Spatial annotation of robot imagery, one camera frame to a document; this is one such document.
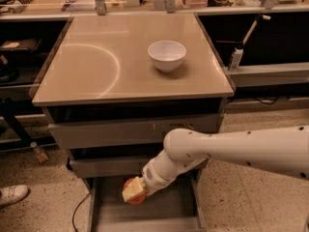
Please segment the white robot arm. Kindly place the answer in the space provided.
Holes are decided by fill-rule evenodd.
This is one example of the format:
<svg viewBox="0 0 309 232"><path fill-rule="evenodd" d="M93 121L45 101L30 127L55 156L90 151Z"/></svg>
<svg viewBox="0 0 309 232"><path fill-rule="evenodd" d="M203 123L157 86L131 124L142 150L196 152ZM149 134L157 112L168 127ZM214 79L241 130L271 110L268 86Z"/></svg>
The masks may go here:
<svg viewBox="0 0 309 232"><path fill-rule="evenodd" d="M140 203L208 159L306 180L309 177L309 128L217 134L189 129L171 130L163 139L163 150L148 161L142 175L126 181L123 199L130 204Z"/></svg>

